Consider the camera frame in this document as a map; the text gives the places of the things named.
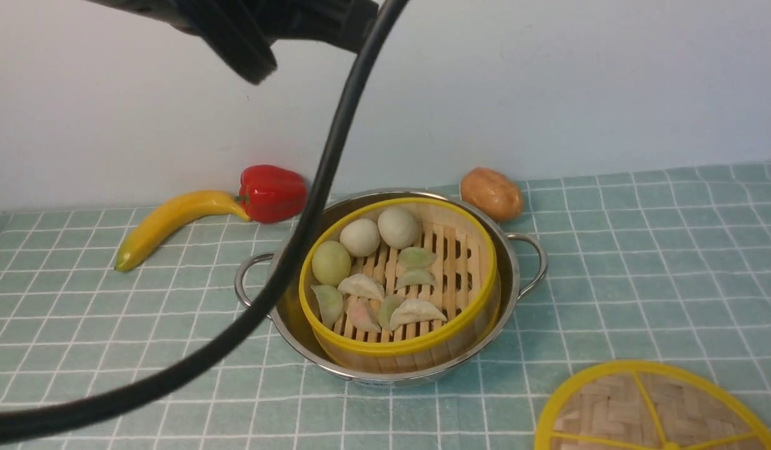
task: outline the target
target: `black cable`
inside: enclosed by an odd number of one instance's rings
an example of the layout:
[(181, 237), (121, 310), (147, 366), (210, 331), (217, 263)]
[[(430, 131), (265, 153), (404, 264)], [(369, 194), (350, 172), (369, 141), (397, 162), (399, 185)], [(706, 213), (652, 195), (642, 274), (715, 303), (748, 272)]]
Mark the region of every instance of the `black cable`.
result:
[(343, 86), (314, 185), (293, 238), (285, 247), (280, 263), (251, 307), (200, 350), (153, 376), (79, 401), (28, 411), (0, 412), (0, 444), (69, 432), (107, 421), (157, 401), (222, 361), (260, 325), (285, 292), (313, 244), (319, 217), (333, 185), (343, 146), (368, 75), (371, 74), (385, 39), (407, 3), (408, 0), (387, 0), (383, 3), (371, 34), (355, 59)]

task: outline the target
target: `pot handle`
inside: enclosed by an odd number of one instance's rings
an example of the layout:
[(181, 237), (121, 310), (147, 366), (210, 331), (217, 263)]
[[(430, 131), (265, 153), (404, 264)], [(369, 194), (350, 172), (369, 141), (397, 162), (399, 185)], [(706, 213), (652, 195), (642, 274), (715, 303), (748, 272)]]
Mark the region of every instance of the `pot handle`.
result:
[[(249, 271), (249, 269), (256, 263), (271, 261), (273, 258), (274, 253), (260, 253), (250, 256), (242, 263), (240, 263), (238, 271), (236, 272), (236, 281), (234, 282), (234, 286), (236, 287), (236, 297), (238, 297), (238, 301), (246, 308), (251, 307), (251, 299), (249, 299), (249, 296), (247, 296), (246, 291), (243, 290), (243, 278), (246, 276), (246, 273)], [(271, 314), (266, 314), (266, 317), (271, 319)]]
[(540, 281), (546, 277), (546, 273), (549, 270), (549, 258), (546, 254), (546, 251), (540, 247), (540, 241), (538, 241), (538, 239), (534, 238), (533, 236), (529, 236), (529, 234), (506, 233), (505, 237), (511, 241), (526, 242), (532, 245), (538, 253), (538, 273), (536, 273), (535, 278), (533, 278), (533, 280), (530, 281), (527, 286), (523, 287), (522, 290), (519, 291), (519, 298), (522, 298), (524, 294), (533, 290), (533, 288), (535, 288), (540, 283)]

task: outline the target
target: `black device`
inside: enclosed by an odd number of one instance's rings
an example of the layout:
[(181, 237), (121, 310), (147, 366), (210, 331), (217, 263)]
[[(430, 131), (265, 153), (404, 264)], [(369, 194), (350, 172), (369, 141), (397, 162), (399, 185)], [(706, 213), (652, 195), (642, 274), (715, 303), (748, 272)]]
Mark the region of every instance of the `black device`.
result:
[(79, 401), (0, 412), (0, 445), (107, 421), (190, 383), (235, 350), (266, 318), (316, 239), (316, 225), (353, 118), (385, 39), (408, 0), (87, 0), (168, 23), (208, 43), (243, 79), (259, 85), (276, 69), (271, 44), (310, 39), (357, 54), (330, 125), (308, 202), (267, 284), (219, 336), (141, 381)]
[(278, 39), (320, 41), (358, 53), (380, 8), (374, 0), (87, 0), (168, 23), (208, 43), (259, 85), (277, 68)]

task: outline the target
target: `yellow banana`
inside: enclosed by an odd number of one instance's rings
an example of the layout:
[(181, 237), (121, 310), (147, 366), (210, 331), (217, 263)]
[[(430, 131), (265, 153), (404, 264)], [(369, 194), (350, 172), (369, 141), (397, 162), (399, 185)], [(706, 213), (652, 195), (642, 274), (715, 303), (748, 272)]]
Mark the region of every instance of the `yellow banana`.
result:
[(244, 222), (251, 220), (236, 199), (224, 191), (194, 191), (168, 200), (121, 243), (116, 253), (116, 270), (133, 270), (174, 231), (201, 217), (220, 214), (234, 214)]

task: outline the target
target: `white wall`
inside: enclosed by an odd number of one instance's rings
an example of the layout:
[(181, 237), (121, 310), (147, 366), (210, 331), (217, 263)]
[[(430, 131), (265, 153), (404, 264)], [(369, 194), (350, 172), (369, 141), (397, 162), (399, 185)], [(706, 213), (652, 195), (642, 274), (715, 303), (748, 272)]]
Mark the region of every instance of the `white wall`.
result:
[[(0, 0), (0, 211), (234, 190), (254, 163), (312, 177), (351, 55), (274, 51), (248, 86), (160, 23)], [(335, 188), (753, 159), (771, 159), (771, 0), (414, 0)]]

